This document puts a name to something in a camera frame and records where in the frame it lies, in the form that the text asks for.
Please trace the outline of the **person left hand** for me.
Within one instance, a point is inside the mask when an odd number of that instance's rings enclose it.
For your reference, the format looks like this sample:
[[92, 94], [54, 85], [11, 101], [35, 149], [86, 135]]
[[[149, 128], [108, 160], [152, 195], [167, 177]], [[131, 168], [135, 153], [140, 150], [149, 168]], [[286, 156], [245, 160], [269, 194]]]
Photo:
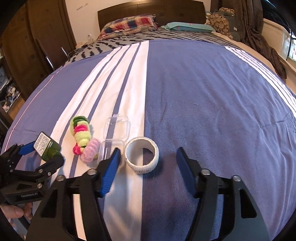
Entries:
[[13, 205], [1, 204], [1, 210], [7, 219], [21, 218], [25, 216], [28, 220], [32, 219], [32, 203], [26, 203], [23, 208]]

